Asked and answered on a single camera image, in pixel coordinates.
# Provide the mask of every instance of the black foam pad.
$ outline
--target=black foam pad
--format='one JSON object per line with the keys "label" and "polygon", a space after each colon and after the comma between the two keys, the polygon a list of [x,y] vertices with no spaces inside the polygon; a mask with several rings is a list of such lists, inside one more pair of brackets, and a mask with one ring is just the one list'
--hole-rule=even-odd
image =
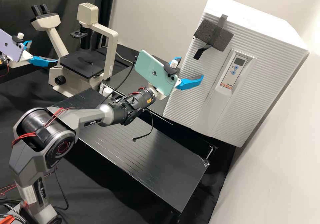
{"label": "black foam pad", "polygon": [[204,19],[194,33],[194,36],[219,51],[224,51],[233,34],[213,22]]}

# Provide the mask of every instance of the white appliance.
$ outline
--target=white appliance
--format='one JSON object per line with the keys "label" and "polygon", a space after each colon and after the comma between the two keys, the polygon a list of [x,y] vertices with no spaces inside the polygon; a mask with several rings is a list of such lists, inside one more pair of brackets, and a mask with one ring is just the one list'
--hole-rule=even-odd
{"label": "white appliance", "polygon": [[241,147],[279,98],[309,52],[285,20],[232,0],[208,0],[200,23],[218,23],[234,34],[221,52],[193,38],[180,78],[204,74],[200,86],[169,97],[163,115],[204,135]]}

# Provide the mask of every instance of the white knob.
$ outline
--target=white knob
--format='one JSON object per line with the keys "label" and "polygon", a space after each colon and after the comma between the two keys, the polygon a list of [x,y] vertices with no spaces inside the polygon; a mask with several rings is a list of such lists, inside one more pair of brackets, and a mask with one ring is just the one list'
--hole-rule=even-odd
{"label": "white knob", "polygon": [[113,89],[112,88],[110,88],[110,87],[105,87],[104,89],[103,89],[103,93],[102,93],[102,95],[103,96],[108,96],[111,92],[113,91]]}
{"label": "white knob", "polygon": [[24,34],[23,34],[23,33],[21,33],[21,32],[19,32],[19,33],[18,33],[18,35],[17,35],[17,37],[18,37],[19,39],[23,39]]}
{"label": "white knob", "polygon": [[171,63],[170,63],[170,66],[171,66],[172,68],[176,69],[177,66],[178,66],[178,64],[179,64],[179,63],[178,63],[177,60],[172,60]]}

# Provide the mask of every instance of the mint green smartphone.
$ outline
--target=mint green smartphone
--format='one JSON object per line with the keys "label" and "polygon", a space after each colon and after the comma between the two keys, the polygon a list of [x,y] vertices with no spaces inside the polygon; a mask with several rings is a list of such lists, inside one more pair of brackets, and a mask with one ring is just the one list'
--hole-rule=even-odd
{"label": "mint green smartphone", "polygon": [[134,69],[164,95],[169,96],[178,80],[177,75],[168,75],[163,64],[141,50]]}

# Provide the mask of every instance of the label sticker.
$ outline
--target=label sticker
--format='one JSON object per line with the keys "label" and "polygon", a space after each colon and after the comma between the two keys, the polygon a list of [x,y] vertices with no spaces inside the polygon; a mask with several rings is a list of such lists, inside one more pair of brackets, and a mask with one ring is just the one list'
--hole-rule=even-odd
{"label": "label sticker", "polygon": [[25,200],[28,204],[37,202],[37,198],[36,198],[36,195],[34,194],[32,186],[27,186],[22,188],[17,184],[17,188],[22,199]]}
{"label": "label sticker", "polygon": [[109,68],[109,75],[112,74],[112,70],[113,70],[113,65],[111,65],[110,68]]}
{"label": "label sticker", "polygon": [[86,127],[86,126],[91,126],[91,125],[96,124],[96,123],[99,123],[99,122],[101,122],[101,121],[102,121],[102,119],[97,119],[97,120],[88,121],[88,122],[86,122],[86,123],[84,124],[84,127]]}

